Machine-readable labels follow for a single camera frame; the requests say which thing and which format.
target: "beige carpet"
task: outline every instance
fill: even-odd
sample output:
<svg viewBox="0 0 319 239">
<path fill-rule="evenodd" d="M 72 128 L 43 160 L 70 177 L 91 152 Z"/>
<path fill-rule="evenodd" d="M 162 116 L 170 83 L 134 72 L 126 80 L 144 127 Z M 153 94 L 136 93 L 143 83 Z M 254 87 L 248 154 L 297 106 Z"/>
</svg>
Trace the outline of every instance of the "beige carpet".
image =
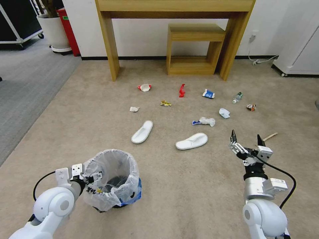
<svg viewBox="0 0 319 239">
<path fill-rule="evenodd" d="M 99 214 L 82 198 L 55 238 L 250 238 L 241 215 L 244 167 L 228 148 L 231 130 L 247 147 L 262 137 L 274 155 L 270 163 L 290 172 L 297 190 L 284 207 L 292 238 L 319 234 L 319 81 L 282 78 L 270 64 L 252 66 L 236 60 L 227 82 L 218 76 L 167 76 L 164 61 L 122 61 L 122 72 L 111 82 L 106 61 L 82 62 L 60 92 L 0 168 L 0 231 L 8 238 L 32 214 L 36 181 L 57 168 L 81 163 L 108 148 L 130 152 L 143 186 L 142 199 L 122 209 Z M 149 83 L 141 92 L 137 85 Z M 185 98 L 178 90 L 185 83 Z M 205 88 L 215 99 L 202 97 Z M 233 105 L 239 91 L 244 97 Z M 172 107 L 160 106 L 166 99 Z M 246 109 L 248 103 L 257 110 Z M 136 113 L 130 106 L 140 107 Z M 231 112 L 229 119 L 218 114 Z M 216 125 L 192 126 L 201 116 Z M 149 138 L 135 145 L 130 138 L 145 120 L 154 127 Z M 208 135 L 197 149 L 179 151 L 175 142 L 196 132 Z M 285 175 L 266 168 L 269 177 Z M 55 186 L 54 177 L 39 185 Z M 280 203 L 287 192 L 278 195 Z"/>
</svg>

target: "black cable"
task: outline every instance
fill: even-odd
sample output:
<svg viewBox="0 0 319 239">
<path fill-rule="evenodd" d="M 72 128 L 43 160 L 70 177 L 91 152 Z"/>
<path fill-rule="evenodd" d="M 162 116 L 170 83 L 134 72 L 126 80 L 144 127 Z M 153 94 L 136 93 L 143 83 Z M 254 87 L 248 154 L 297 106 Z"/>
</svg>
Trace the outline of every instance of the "black cable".
<svg viewBox="0 0 319 239">
<path fill-rule="evenodd" d="M 33 199 L 34 199 L 34 201 L 37 200 L 37 199 L 36 199 L 36 189 L 37 189 L 38 184 L 42 181 L 42 179 L 44 179 L 45 177 L 47 177 L 47 176 L 49 176 L 49 175 L 51 175 L 51 174 L 54 174 L 54 173 L 55 173 L 55 171 L 53 171 L 53 172 L 51 172 L 51 173 L 48 173 L 47 175 L 45 175 L 45 176 L 43 176 L 42 178 L 40 178 L 40 180 L 36 183 L 36 185 L 35 185 L 34 188 L 33 188 Z"/>
<path fill-rule="evenodd" d="M 287 173 L 286 171 L 283 171 L 282 169 L 280 168 L 277 168 L 275 166 L 272 166 L 271 164 L 265 162 L 264 160 L 262 160 L 261 158 L 257 157 L 262 163 L 264 163 L 265 165 L 268 165 L 269 167 L 275 169 L 275 170 L 278 170 L 279 172 L 282 172 L 284 173 L 285 175 L 289 176 L 292 181 L 293 181 L 293 186 L 292 186 L 292 189 L 290 190 L 290 192 L 288 193 L 287 197 L 283 200 L 283 202 L 280 204 L 279 208 L 282 209 L 282 207 L 285 205 L 285 203 L 288 201 L 288 199 L 290 198 L 290 196 L 292 195 L 293 191 L 295 191 L 295 188 L 297 186 L 297 182 L 295 180 L 295 178 L 290 174 L 290 173 Z"/>
</svg>

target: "wooden table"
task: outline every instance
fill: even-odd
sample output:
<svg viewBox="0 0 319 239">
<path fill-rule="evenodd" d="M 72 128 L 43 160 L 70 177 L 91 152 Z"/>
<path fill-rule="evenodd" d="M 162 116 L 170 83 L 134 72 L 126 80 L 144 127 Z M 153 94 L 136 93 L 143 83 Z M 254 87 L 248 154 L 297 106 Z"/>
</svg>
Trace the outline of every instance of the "wooden table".
<svg viewBox="0 0 319 239">
<path fill-rule="evenodd" d="M 95 3 L 113 81 L 120 64 L 112 18 L 229 19 L 216 68 L 226 81 L 255 0 L 95 0 Z"/>
</svg>

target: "slipper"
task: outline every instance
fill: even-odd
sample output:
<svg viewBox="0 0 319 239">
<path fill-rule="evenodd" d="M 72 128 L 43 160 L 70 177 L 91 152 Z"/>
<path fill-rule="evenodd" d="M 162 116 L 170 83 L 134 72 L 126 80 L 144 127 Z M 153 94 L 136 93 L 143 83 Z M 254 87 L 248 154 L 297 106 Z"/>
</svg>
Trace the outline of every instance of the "slipper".
<svg viewBox="0 0 319 239">
<path fill-rule="evenodd" d="M 190 136 L 188 139 L 176 142 L 176 148 L 180 150 L 197 148 L 206 144 L 208 141 L 208 136 L 204 133 L 196 133 Z"/>
<path fill-rule="evenodd" d="M 153 122 L 150 120 L 145 121 L 142 127 L 138 131 L 136 131 L 135 134 L 133 134 L 131 141 L 133 143 L 143 143 L 147 139 L 152 128 Z"/>
</svg>

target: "cable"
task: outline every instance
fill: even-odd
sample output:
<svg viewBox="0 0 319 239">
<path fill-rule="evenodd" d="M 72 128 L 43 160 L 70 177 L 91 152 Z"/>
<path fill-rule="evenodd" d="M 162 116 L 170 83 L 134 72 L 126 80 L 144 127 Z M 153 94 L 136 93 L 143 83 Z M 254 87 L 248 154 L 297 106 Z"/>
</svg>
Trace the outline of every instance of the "cable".
<svg viewBox="0 0 319 239">
<path fill-rule="evenodd" d="M 251 45 L 251 43 L 249 43 L 248 59 L 250 59 L 253 62 L 253 65 L 257 65 L 257 64 L 261 64 L 263 62 L 270 61 L 271 59 L 274 59 L 275 57 L 279 56 L 279 55 L 275 55 L 272 58 L 270 58 L 268 60 L 264 60 L 264 61 L 260 61 L 259 59 L 253 60 L 253 59 L 250 58 L 250 45 Z"/>
<path fill-rule="evenodd" d="M 255 62 L 256 60 L 251 59 L 250 55 L 249 55 L 250 54 L 250 45 L 251 45 L 251 43 L 249 43 L 248 59 L 250 59 L 252 62 Z"/>
<path fill-rule="evenodd" d="M 33 188 L 33 199 L 34 199 L 34 201 L 37 200 L 37 199 L 36 199 L 36 189 L 37 189 L 38 184 L 42 181 L 42 179 L 44 179 L 44 178 L 46 178 L 47 176 L 49 176 L 49 175 L 51 175 L 51 174 L 54 174 L 54 173 L 55 173 L 55 171 L 46 174 L 45 176 L 43 176 L 42 178 L 40 178 L 40 180 L 36 183 L 36 185 L 35 185 L 34 188 Z"/>
<path fill-rule="evenodd" d="M 270 61 L 271 59 L 274 59 L 274 58 L 277 57 L 277 56 L 279 56 L 279 55 L 275 55 L 275 56 L 273 56 L 272 58 L 270 58 L 270 59 L 268 59 L 268 60 L 265 60 L 265 61 L 258 61 L 257 64 Z"/>
<path fill-rule="evenodd" d="M 288 193 L 287 197 L 283 200 L 283 202 L 280 204 L 279 208 L 282 209 L 282 207 L 285 205 L 285 203 L 288 201 L 288 199 L 290 198 L 290 196 L 292 195 L 293 191 L 295 191 L 296 189 L 296 186 L 297 186 L 297 182 L 295 180 L 295 178 L 290 174 L 290 173 L 287 173 L 286 171 L 283 171 L 282 169 L 280 168 L 277 168 L 275 166 L 272 166 L 271 164 L 265 162 L 264 160 L 262 160 L 261 158 L 257 157 L 261 162 L 263 162 L 265 165 L 268 165 L 269 167 L 275 169 L 275 170 L 278 170 L 279 172 L 282 172 L 284 173 L 285 175 L 289 176 L 292 181 L 293 181 L 293 186 L 292 186 L 292 189 L 290 190 L 290 192 Z"/>
</svg>

